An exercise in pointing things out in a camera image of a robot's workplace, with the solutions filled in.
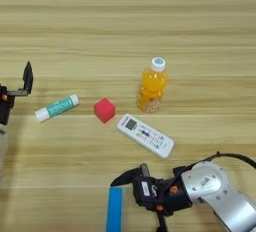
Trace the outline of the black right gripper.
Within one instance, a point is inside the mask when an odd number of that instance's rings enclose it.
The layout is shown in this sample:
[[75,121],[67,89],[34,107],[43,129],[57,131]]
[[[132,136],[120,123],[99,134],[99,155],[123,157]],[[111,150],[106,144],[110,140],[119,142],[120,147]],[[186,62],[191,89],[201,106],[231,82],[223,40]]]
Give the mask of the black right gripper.
[[[185,172],[184,167],[176,167],[173,169],[174,176],[172,178],[157,180],[159,203],[156,205],[155,211],[158,213],[159,227],[156,232],[168,232],[164,216],[168,217],[177,211],[192,207],[192,202],[181,177],[183,172]],[[142,175],[140,167],[125,171],[114,179],[110,186],[117,187],[131,184]]]

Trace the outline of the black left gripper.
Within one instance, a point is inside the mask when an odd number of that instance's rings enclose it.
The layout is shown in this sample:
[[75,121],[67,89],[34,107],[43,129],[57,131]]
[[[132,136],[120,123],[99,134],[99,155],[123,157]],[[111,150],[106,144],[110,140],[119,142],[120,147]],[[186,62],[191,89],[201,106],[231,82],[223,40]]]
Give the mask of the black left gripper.
[[16,91],[8,91],[7,87],[0,84],[0,124],[7,125],[10,110],[14,106],[15,97],[28,96],[33,87],[33,71],[30,62],[27,62],[23,73],[24,85]]

